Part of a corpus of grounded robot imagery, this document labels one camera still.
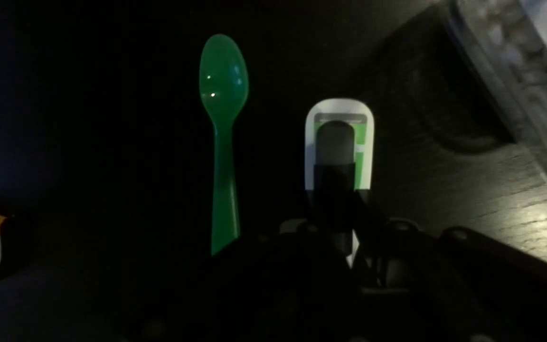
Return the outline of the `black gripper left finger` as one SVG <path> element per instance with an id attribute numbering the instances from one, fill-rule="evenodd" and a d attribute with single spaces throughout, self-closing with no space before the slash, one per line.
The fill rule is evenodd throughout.
<path id="1" fill-rule="evenodd" d="M 123 342 L 313 340 L 349 268 L 334 240 L 306 221 L 245 236 L 158 293 L 125 325 Z"/>

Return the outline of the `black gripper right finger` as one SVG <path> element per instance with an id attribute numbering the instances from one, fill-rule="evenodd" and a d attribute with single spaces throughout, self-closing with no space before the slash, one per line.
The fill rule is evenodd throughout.
<path id="1" fill-rule="evenodd" d="M 547 262 L 463 226 L 439 238 L 410 221 L 368 224 L 365 257 L 397 259 L 454 342 L 547 342 Z"/>

